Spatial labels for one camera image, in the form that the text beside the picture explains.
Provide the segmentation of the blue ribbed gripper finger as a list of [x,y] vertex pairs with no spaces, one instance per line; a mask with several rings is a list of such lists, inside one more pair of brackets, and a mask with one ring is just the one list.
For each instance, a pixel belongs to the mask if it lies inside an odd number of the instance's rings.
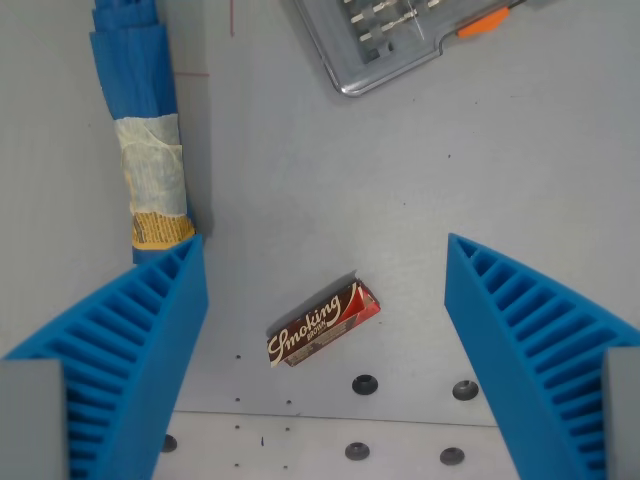
[[9,351],[9,360],[61,364],[71,478],[152,477],[207,309],[203,240],[196,235]]
[[638,346],[638,329],[456,234],[444,304],[519,477],[605,478],[604,356]]

